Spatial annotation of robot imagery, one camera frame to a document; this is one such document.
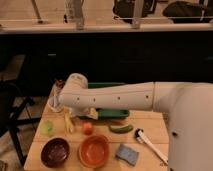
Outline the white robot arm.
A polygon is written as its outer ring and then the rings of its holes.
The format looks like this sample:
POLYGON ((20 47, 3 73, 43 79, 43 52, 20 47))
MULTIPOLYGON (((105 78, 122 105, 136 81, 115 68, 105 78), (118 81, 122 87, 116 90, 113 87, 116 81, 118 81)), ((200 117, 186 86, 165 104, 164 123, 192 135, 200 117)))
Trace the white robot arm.
POLYGON ((71 74, 59 95, 76 114, 88 108, 153 111, 169 116, 168 171, 213 171, 213 83, 146 82, 89 88, 71 74))

